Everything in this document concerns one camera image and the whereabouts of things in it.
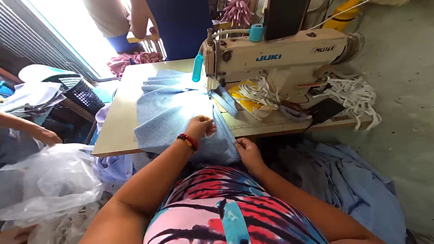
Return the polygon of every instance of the yellow notebook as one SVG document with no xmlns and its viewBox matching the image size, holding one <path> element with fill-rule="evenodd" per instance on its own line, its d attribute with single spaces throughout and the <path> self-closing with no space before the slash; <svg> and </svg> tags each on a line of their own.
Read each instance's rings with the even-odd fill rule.
<svg viewBox="0 0 434 244">
<path fill-rule="evenodd" d="M 246 84 L 247 82 L 249 82 L 248 80 L 245 80 L 244 82 L 240 83 L 238 86 L 242 85 L 242 84 Z M 231 89 L 228 90 L 229 94 L 233 97 L 236 98 L 247 98 L 243 95 L 241 95 L 238 91 L 238 86 L 234 86 Z M 254 112 L 254 108 L 260 109 L 261 106 L 258 105 L 256 102 L 251 101 L 251 100 L 235 100 L 237 103 L 239 103 L 241 105 L 241 107 L 243 107 L 245 110 L 249 111 L 249 113 L 251 113 L 257 120 L 262 120 L 263 117 L 259 116 L 256 112 Z"/>
</svg>

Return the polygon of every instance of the teal spool holder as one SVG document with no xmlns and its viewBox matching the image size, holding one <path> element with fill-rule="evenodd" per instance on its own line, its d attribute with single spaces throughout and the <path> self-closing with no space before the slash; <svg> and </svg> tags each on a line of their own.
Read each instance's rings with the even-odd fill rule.
<svg viewBox="0 0 434 244">
<path fill-rule="evenodd" d="M 249 41 L 260 42 L 264 36 L 264 26 L 262 24 L 254 24 L 250 29 L 247 30 L 249 33 Z"/>
</svg>

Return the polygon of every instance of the white cable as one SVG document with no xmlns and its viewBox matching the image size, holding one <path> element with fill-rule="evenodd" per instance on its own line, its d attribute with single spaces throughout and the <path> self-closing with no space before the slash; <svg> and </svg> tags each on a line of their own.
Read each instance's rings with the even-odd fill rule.
<svg viewBox="0 0 434 244">
<path fill-rule="evenodd" d="M 317 27 L 320 27 L 322 24 L 324 24 L 325 22 L 327 22 L 327 21 L 333 19 L 334 17 L 338 16 L 339 14 L 345 13 L 346 11 L 351 10 L 351 9 L 353 9 L 353 8 L 357 8 L 358 6 L 361 6 L 361 5 L 363 5 L 363 4 L 365 4 L 365 3 L 369 2 L 369 1 L 371 1 L 371 0 L 365 0 L 365 1 L 363 1 L 363 2 L 361 2 L 361 3 L 359 3 L 359 4 L 355 5 L 355 6 L 353 6 L 353 7 L 349 8 L 349 9 L 347 9 L 347 10 L 344 10 L 344 11 L 342 11 L 342 12 L 339 12 L 339 13 L 333 15 L 332 17 L 330 17 L 330 18 L 328 18 L 328 19 L 322 21 L 321 23 L 317 24 L 316 26 L 314 26 L 314 27 L 312 27 L 312 28 L 309 28 L 308 30 L 312 30 L 312 29 L 315 29 L 315 28 L 317 28 Z"/>
<path fill-rule="evenodd" d="M 216 38 L 219 35 L 224 35 L 224 34 L 231 34 L 231 33 L 247 33 L 248 29 L 232 29 L 232 30 L 222 30 L 220 32 L 217 32 L 215 34 L 213 34 L 213 39 Z"/>
</svg>

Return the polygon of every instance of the hand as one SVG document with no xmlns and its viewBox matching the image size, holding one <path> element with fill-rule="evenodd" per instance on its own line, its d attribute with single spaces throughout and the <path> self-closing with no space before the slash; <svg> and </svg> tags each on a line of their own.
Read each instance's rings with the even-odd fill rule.
<svg viewBox="0 0 434 244">
<path fill-rule="evenodd" d="M 29 241 L 29 235 L 36 226 L 13 228 L 0 232 L 0 243 L 23 244 Z"/>
<path fill-rule="evenodd" d="M 56 133 L 36 124 L 35 126 L 32 126 L 32 128 L 30 128 L 29 130 L 26 130 L 25 133 L 35 139 L 40 140 L 43 144 L 47 144 L 50 146 L 56 143 L 62 143 L 62 140 L 56 135 Z"/>
<path fill-rule="evenodd" d="M 244 166 L 254 177 L 258 177 L 269 168 L 265 165 L 261 157 L 258 146 L 247 138 L 239 138 L 235 143 L 235 148 L 241 156 Z"/>
<path fill-rule="evenodd" d="M 184 134 L 190 136 L 193 141 L 199 146 L 202 136 L 206 133 L 211 135 L 217 131 L 217 127 L 213 124 L 213 119 L 199 115 L 190 120 L 187 130 Z"/>
</svg>

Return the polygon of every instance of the smartphone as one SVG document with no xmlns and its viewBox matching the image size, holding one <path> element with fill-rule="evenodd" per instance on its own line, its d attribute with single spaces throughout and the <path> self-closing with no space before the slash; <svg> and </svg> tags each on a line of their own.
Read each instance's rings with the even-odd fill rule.
<svg viewBox="0 0 434 244">
<path fill-rule="evenodd" d="M 295 36 L 301 28 L 310 0 L 268 0 L 264 13 L 264 39 Z"/>
</svg>

